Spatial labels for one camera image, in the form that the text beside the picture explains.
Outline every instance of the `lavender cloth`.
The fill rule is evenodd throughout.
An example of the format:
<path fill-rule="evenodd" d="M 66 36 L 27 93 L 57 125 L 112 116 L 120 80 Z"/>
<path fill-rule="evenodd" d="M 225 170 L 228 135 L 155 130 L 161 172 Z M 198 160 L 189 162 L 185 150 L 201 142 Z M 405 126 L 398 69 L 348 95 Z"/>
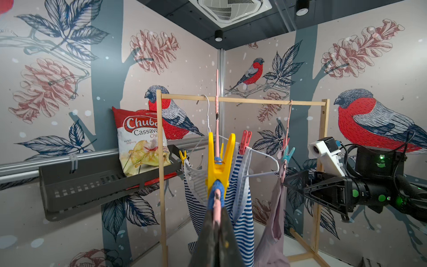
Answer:
<path fill-rule="evenodd" d="M 289 260 L 283 255 L 284 242 L 284 200 L 285 187 L 278 182 L 271 196 L 271 214 L 264 229 L 261 241 L 255 250 L 254 267 L 290 267 Z"/>

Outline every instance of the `wooden frame leg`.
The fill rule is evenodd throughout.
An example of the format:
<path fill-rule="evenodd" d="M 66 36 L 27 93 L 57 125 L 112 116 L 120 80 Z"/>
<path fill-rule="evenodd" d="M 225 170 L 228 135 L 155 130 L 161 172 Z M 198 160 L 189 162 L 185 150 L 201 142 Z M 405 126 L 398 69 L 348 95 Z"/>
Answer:
<path fill-rule="evenodd" d="M 320 110 L 320 129 L 319 139 L 327 137 L 328 135 L 328 121 L 329 121 L 329 99 L 322 99 L 325 102 Z M 323 171 L 320 160 L 317 160 L 317 171 Z M 313 206 L 313 232 L 311 235 L 311 246 L 294 229 L 290 229 L 291 234 L 295 239 L 305 248 L 306 253 L 288 256 L 290 262 L 302 261 L 308 258 L 313 258 L 321 267 L 330 267 L 327 262 L 319 255 L 319 238 L 320 238 L 320 217 L 322 215 L 322 206 L 315 203 Z"/>
<path fill-rule="evenodd" d="M 307 242 L 305 242 L 305 240 L 297 232 L 295 232 L 293 228 L 290 229 L 290 232 L 298 241 L 298 243 L 300 243 L 307 251 L 306 253 L 303 253 L 303 254 L 288 256 L 287 258 L 290 262 L 302 261 L 308 258 L 313 258 L 321 267 L 330 267 L 330 265 L 327 264 L 327 262 L 325 262 L 325 260 L 319 255 L 319 253 L 314 252 L 311 249 L 311 247 L 307 244 Z"/>
<path fill-rule="evenodd" d="M 157 100 L 157 137 L 159 151 L 159 187 L 160 187 L 160 244 L 162 250 L 162 266 L 167 267 L 167 245 L 166 245 L 166 214 L 164 209 L 164 169 L 163 169 L 163 120 L 161 116 L 161 91 L 156 92 Z"/>

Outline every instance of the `striped cloth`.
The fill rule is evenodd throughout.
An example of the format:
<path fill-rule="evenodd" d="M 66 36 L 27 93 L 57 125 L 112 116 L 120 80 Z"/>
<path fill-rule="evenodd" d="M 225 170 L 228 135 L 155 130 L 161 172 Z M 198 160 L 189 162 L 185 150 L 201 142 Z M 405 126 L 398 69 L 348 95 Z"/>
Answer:
<path fill-rule="evenodd" d="M 232 172 L 229 180 L 230 184 L 227 189 L 227 193 L 225 194 L 225 206 L 227 208 L 228 215 L 230 216 L 231 224 L 234 228 L 234 235 L 236 237 L 242 259 L 247 267 L 252 267 L 254 264 L 254 221 L 252 218 L 252 199 L 249 189 L 249 179 L 248 177 L 243 177 L 243 175 L 248 173 L 252 152 L 251 149 L 246 149 L 245 155 L 240 155 L 237 152 L 238 147 L 235 149 L 234 153 Z M 185 197 L 194 229 L 196 230 L 197 235 L 199 235 L 206 213 L 206 206 L 204 205 L 205 203 L 201 204 L 201 202 L 204 201 L 200 199 L 200 196 L 197 193 L 199 190 L 192 190 L 187 178 L 191 179 L 195 185 L 200 184 L 200 182 L 197 181 L 200 178 L 187 177 L 184 172 Z M 188 249 L 191 254 L 194 252 L 195 247 L 196 242 L 188 244 Z"/>

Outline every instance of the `large yellow clip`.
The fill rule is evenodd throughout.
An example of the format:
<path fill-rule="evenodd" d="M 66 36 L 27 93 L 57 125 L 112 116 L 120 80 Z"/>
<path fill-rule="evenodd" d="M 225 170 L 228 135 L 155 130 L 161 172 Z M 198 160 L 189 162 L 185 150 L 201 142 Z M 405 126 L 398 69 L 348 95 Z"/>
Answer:
<path fill-rule="evenodd" d="M 221 163 L 215 163 L 215 155 L 214 155 L 214 136 L 213 133 L 209 133 L 209 152 L 208 152 L 208 197 L 211 193 L 212 185 L 216 180 L 219 180 L 224 186 L 224 192 L 227 192 L 228 188 L 228 179 L 230 177 L 230 169 L 233 161 L 233 153 L 234 147 L 236 145 L 236 135 L 231 134 L 228 139 L 227 148 L 225 150 L 224 158 Z"/>
<path fill-rule="evenodd" d="M 179 157 L 181 158 L 182 165 L 184 165 L 184 161 L 185 161 L 185 159 L 187 158 L 187 151 L 186 151 L 186 150 L 184 150 L 184 155 L 182 155 L 181 150 L 179 150 Z"/>

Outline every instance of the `cassava chips image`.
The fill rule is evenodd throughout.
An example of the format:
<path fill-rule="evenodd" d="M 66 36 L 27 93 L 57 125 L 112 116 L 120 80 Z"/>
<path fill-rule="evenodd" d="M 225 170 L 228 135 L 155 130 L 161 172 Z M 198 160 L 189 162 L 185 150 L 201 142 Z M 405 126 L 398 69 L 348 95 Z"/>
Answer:
<path fill-rule="evenodd" d="M 157 113 L 128 111 L 113 107 L 119 142 L 119 159 L 126 176 L 158 168 Z M 163 163 L 170 164 L 169 149 L 163 131 Z"/>

